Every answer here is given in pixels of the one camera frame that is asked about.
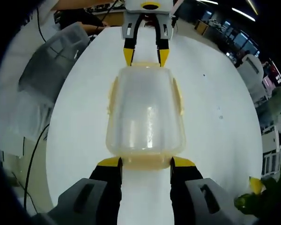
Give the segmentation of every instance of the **plastic food container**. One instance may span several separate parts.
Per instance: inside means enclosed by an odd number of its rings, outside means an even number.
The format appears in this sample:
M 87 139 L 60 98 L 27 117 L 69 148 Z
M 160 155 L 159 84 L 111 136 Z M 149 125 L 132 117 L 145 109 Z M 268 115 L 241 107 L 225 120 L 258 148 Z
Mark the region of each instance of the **plastic food container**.
M 158 169 L 185 147 L 182 98 L 169 69 L 121 69 L 110 92 L 108 150 L 124 166 Z

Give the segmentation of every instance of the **window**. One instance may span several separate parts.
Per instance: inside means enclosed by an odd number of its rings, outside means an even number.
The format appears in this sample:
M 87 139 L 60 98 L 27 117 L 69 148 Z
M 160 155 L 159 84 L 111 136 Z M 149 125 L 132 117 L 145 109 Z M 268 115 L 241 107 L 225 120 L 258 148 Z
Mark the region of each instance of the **window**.
M 255 54 L 256 52 L 258 53 L 259 55 L 259 51 L 258 49 L 255 47 L 255 45 L 252 43 L 252 41 L 247 41 L 247 43 L 245 43 L 245 45 L 243 46 L 243 50 L 244 51 L 250 51 L 251 54 Z
M 207 22 L 211 18 L 211 15 L 212 15 L 212 13 L 206 10 L 204 15 L 202 16 L 201 21 Z
M 275 172 L 276 168 L 276 155 L 273 155 L 272 157 L 272 172 Z
M 239 35 L 239 31 L 236 29 L 232 29 L 231 33 L 229 34 L 228 38 L 230 38 L 231 40 L 233 40 L 237 35 Z
M 266 160 L 263 158 L 262 160 L 262 175 L 265 173 L 265 168 L 266 168 Z
M 244 43 L 248 40 L 247 36 L 240 32 L 234 39 L 234 43 L 239 47 L 242 47 Z
M 270 167 L 270 157 L 267 157 L 266 158 L 266 172 L 265 173 L 269 172 L 269 167 Z
M 260 51 L 257 51 L 256 54 L 255 54 L 255 56 L 258 57 L 259 54 L 260 54 Z
M 231 24 L 228 21 L 225 21 L 224 26 L 229 27 Z
M 226 32 L 225 32 L 225 36 L 229 36 L 232 31 L 233 31 L 233 28 L 232 28 L 232 27 L 227 28 L 227 29 L 226 29 Z

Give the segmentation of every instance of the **white tabletop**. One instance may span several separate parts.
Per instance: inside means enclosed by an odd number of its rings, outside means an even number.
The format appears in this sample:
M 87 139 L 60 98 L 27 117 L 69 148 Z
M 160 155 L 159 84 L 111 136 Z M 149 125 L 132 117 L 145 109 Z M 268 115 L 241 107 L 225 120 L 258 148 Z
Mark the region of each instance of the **white tabletop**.
M 105 146 L 108 92 L 126 66 L 120 28 L 108 28 L 90 44 L 67 77 L 48 135 L 46 171 L 53 205 L 58 196 L 97 163 L 112 157 Z M 140 28 L 134 62 L 158 62 L 155 31 Z M 222 53 L 174 35 L 165 67 L 180 84 L 186 148 L 192 160 L 233 197 L 248 190 L 249 176 L 261 177 L 262 141 L 257 114 L 239 73 Z M 118 224 L 174 224 L 170 170 L 123 169 Z

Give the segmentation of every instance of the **floor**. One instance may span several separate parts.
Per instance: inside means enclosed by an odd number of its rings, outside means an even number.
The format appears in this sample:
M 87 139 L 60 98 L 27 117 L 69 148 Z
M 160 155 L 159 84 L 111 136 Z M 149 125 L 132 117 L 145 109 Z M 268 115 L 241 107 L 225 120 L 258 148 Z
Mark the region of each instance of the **floor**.
M 178 20 L 177 26 L 174 28 L 174 34 L 193 38 L 219 51 L 216 44 L 199 35 L 194 30 L 194 25 L 185 21 Z M 4 167 L 11 170 L 22 184 L 25 184 L 27 169 L 34 146 L 34 142 L 25 139 L 23 157 L 15 157 L 7 154 L 4 157 Z M 45 158 L 46 141 L 40 141 L 34 155 L 28 187 L 28 193 L 38 212 L 47 212 L 53 207 L 47 185 Z

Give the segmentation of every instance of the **person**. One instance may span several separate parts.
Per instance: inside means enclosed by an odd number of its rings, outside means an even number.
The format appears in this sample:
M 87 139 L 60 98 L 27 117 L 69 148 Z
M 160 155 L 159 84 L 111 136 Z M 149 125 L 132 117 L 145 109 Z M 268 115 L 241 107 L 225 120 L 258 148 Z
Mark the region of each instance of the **person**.
M 102 22 L 98 17 L 85 11 L 85 9 L 69 9 L 60 11 L 60 28 L 79 22 L 88 35 L 99 34 L 105 27 L 109 27 L 107 22 Z
M 50 108 L 18 91 L 19 79 L 33 53 L 44 44 L 39 32 L 55 10 L 88 8 L 112 0 L 45 0 L 22 24 L 9 43 L 0 65 L 0 126 L 36 140 L 46 126 Z M 50 36 L 44 33 L 45 39 Z
M 281 115 L 281 87 L 277 87 L 272 92 L 272 97 L 256 108 L 259 123 L 262 127 L 276 124 Z
M 247 51 L 245 51 L 245 52 L 240 51 L 240 52 L 237 54 L 237 61 L 236 61 L 236 63 L 235 63 L 234 66 L 235 66 L 236 68 L 238 68 L 240 65 L 242 65 L 244 56 L 246 56 L 246 55 L 248 55 L 248 54 L 250 54 L 250 51 L 249 51 L 249 50 L 247 50 Z

